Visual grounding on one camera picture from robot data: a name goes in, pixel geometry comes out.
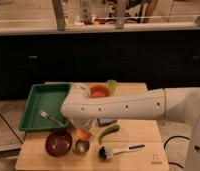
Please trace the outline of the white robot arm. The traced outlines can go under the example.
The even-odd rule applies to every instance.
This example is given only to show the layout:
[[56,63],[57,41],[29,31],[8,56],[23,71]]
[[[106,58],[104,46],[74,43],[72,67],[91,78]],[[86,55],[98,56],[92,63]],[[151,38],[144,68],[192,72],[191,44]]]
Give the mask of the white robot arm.
[[93,118],[164,120],[191,126],[184,171],[200,171],[200,87],[164,88],[142,93],[90,98],[90,90],[72,87],[61,113],[76,125]]

